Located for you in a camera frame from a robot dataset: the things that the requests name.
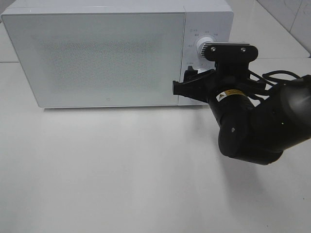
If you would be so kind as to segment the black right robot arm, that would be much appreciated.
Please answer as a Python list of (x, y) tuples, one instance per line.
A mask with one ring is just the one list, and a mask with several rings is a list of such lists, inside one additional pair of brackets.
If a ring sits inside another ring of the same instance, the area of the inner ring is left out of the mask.
[(202, 73), (189, 67), (175, 95), (207, 103), (219, 125), (224, 156), (267, 165), (284, 150), (311, 137), (311, 77), (279, 71), (262, 76), (246, 67), (217, 67)]

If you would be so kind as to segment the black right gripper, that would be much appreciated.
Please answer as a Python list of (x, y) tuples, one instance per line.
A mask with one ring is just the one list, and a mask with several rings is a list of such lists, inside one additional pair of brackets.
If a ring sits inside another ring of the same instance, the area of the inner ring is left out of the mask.
[(173, 94), (208, 104), (251, 104), (248, 98), (250, 72), (209, 69), (200, 74), (192, 66), (184, 72), (182, 83), (173, 81)]

